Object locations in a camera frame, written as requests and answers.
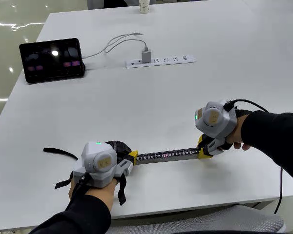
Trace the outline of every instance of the hand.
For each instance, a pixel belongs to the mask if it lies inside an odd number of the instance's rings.
[[[241,148],[241,143],[243,143],[242,138],[241,138],[241,128],[243,125],[244,120],[247,118],[249,115],[244,115],[238,118],[238,123],[232,133],[230,133],[227,138],[226,142],[233,144],[235,149],[240,149]],[[243,144],[242,149],[243,150],[248,150],[250,148],[249,145]]]
[[[75,188],[75,182],[72,179],[70,182],[70,190],[68,192],[69,195],[69,199],[72,199],[72,193],[73,190]],[[112,206],[113,206],[113,201],[114,201],[114,191],[115,191],[115,187],[117,185],[117,180],[116,179],[112,179],[112,182],[110,182],[108,185],[106,185],[104,188],[98,189],[98,188],[93,188],[93,189],[89,189],[85,195],[90,195],[90,196],[94,196],[97,197],[98,199],[100,199],[102,202],[104,202],[108,209],[111,211],[112,210]]]

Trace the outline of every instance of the floor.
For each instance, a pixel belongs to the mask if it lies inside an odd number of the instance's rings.
[[[85,9],[86,0],[0,0],[0,113],[22,70],[19,44],[35,42],[50,13]],[[272,203],[265,210],[273,212],[275,206]],[[293,230],[292,197],[283,200],[279,213],[286,221],[287,231]]]

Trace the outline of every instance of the black tablet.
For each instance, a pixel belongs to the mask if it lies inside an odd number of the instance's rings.
[[[77,38],[21,44],[20,52],[28,83],[84,75],[85,67]]]

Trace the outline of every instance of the power adapter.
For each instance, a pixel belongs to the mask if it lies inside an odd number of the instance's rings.
[[[152,52],[149,48],[145,47],[145,49],[141,52],[141,61],[142,63],[152,62]]]

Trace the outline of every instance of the electrical outlet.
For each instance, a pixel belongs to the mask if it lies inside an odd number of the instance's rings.
[[[165,57],[165,58],[152,58],[152,62],[150,63],[142,63],[141,59],[135,59],[131,61],[126,61],[126,68],[161,66],[161,65],[190,63],[190,62],[196,62],[196,59],[192,55],[171,56],[171,57]]]

